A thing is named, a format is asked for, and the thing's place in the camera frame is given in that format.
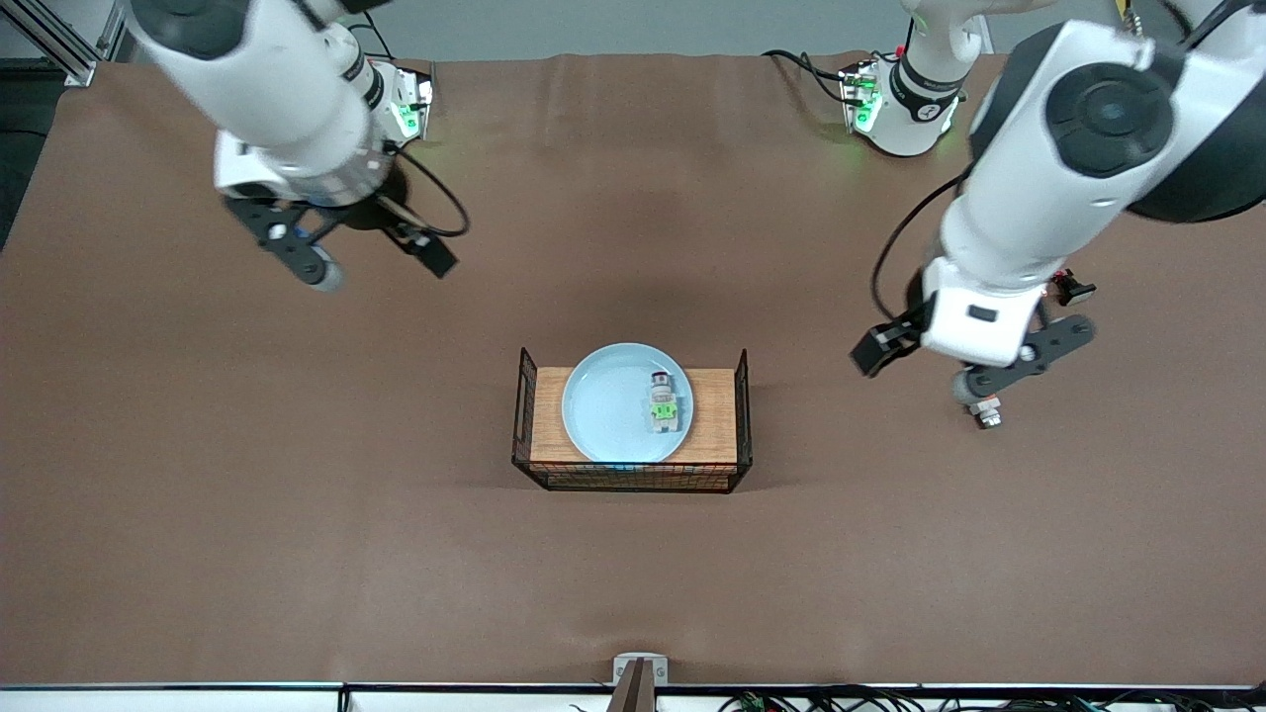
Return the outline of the green-tab white switch block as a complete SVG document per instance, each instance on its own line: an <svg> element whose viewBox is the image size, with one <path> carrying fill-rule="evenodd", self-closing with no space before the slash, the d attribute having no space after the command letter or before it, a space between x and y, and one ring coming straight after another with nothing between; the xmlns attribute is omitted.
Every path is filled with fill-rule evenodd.
<svg viewBox="0 0 1266 712"><path fill-rule="evenodd" d="M677 383L668 371L651 374L648 393L649 428L655 435L681 432L681 402Z"/></svg>

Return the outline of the light blue round plate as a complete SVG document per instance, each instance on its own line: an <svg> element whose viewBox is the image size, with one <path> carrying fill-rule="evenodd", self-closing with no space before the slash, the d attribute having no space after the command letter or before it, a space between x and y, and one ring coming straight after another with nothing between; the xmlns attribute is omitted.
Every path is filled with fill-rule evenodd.
<svg viewBox="0 0 1266 712"><path fill-rule="evenodd" d="M649 428L653 371L668 371L677 383L681 432L655 435ZM571 371L561 402L571 443L592 462L630 467L665 462L682 447L693 427L693 383L677 360L651 345L606 345Z"/></svg>

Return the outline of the green-lit base connector panel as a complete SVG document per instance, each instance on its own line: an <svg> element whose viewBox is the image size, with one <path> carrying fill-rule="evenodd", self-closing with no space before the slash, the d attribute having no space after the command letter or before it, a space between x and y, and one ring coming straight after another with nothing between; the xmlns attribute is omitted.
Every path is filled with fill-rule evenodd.
<svg viewBox="0 0 1266 712"><path fill-rule="evenodd" d="M849 134L868 134L882 105L880 60L860 60L837 72L843 118Z"/></svg>
<svg viewBox="0 0 1266 712"><path fill-rule="evenodd" d="M392 118L398 129L394 133L396 144L425 139L434 99L434 84L429 72L395 66L392 84Z"/></svg>

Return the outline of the wooden board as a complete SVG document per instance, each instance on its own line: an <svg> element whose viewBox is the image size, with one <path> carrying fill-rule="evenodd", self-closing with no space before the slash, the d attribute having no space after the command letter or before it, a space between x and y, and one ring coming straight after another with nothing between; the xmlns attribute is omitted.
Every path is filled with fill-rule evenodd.
<svg viewBox="0 0 1266 712"><path fill-rule="evenodd" d="M575 448L563 428L561 402L571 367L539 367L536 372L532 427L524 435L525 459L533 462L598 464ZM741 413L734 372L727 369L687 369L695 397L693 427L682 447L665 462L639 465L733 465L741 460Z"/></svg>

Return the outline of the brown table cover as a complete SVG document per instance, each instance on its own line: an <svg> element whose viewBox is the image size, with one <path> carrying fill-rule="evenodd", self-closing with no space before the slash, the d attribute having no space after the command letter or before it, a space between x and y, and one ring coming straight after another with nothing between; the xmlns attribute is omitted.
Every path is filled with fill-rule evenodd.
<svg viewBox="0 0 1266 712"><path fill-rule="evenodd" d="M861 378L868 274L966 162L844 136L776 60L453 63L417 148L472 215L304 288L148 66L57 104L0 252L0 683L1266 679L1266 209L1120 217L1099 332L979 431L928 351ZM728 495L544 492L518 357L748 355Z"/></svg>

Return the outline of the aluminium frame profile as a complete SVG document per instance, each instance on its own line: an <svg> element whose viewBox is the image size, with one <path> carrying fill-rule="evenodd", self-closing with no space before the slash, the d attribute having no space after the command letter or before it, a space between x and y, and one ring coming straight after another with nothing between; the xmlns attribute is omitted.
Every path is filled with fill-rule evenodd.
<svg viewBox="0 0 1266 712"><path fill-rule="evenodd" d="M87 87L108 60L130 60L124 0L0 0L0 60L46 60Z"/></svg>

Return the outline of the white table edge rail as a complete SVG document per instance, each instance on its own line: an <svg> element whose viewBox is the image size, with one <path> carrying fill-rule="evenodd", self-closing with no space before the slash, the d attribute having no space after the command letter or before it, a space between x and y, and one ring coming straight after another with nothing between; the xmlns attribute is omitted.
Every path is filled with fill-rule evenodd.
<svg viewBox="0 0 1266 712"><path fill-rule="evenodd" d="M0 685L0 712L606 712L613 683ZM660 712L1266 712L1251 685L671 683Z"/></svg>

